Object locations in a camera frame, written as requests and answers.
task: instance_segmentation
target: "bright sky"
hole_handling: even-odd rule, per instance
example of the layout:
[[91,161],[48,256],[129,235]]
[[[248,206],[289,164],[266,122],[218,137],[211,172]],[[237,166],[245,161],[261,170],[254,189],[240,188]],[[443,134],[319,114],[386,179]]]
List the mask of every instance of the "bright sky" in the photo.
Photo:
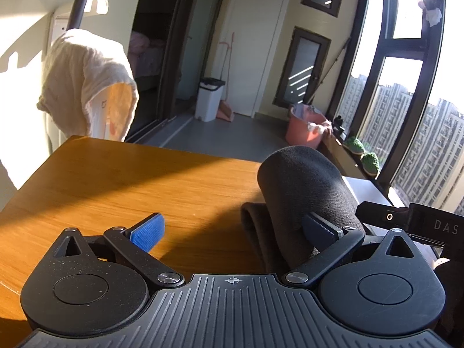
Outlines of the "bright sky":
[[[394,38],[420,37],[422,10],[418,0],[398,0],[398,18]],[[437,75],[429,102],[436,104],[439,98],[454,103],[464,112],[463,65],[464,12],[461,0],[446,0],[445,32],[443,36]],[[369,0],[366,21],[351,75],[368,75],[380,33],[382,0]],[[380,76],[380,85],[404,85],[414,92],[422,62],[409,59],[387,58]]]

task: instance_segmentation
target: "beige cloth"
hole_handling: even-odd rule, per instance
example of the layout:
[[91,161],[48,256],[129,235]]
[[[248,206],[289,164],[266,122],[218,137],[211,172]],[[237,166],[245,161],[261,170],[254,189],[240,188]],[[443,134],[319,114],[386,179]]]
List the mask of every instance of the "beige cloth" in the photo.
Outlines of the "beige cloth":
[[48,51],[42,82],[37,108],[66,137],[124,140],[139,95],[120,43],[69,30]]

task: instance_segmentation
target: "pink laundry basket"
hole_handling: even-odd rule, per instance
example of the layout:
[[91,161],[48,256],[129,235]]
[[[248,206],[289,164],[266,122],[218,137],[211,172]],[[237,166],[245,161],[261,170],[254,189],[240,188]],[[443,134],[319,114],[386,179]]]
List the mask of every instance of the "pink laundry basket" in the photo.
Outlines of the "pink laundry basket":
[[[323,127],[323,133],[319,132],[318,127],[309,130],[309,123],[315,123]],[[285,140],[290,145],[305,145],[317,149],[325,134],[331,134],[332,124],[324,115],[318,112],[313,106],[297,104],[290,109],[290,122],[287,128]]]

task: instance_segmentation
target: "green shoe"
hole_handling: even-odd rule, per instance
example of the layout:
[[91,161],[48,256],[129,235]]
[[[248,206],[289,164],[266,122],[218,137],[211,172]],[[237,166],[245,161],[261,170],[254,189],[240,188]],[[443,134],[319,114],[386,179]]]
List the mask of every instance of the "green shoe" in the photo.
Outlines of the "green shoe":
[[380,164],[377,154],[367,153],[361,157],[361,163],[364,171],[371,177],[376,177],[379,174]]
[[354,136],[351,136],[349,139],[345,140],[343,142],[343,146],[357,156],[364,154],[364,145]]

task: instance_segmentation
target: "white trash bin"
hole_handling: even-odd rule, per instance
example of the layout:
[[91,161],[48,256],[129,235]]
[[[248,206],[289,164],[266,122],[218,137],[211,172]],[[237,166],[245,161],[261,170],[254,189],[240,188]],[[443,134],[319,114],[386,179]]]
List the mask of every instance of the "white trash bin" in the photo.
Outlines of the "white trash bin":
[[225,84],[225,81],[210,77],[205,77],[200,80],[197,106],[195,108],[195,119],[200,119],[203,122],[210,122],[216,119],[222,90]]

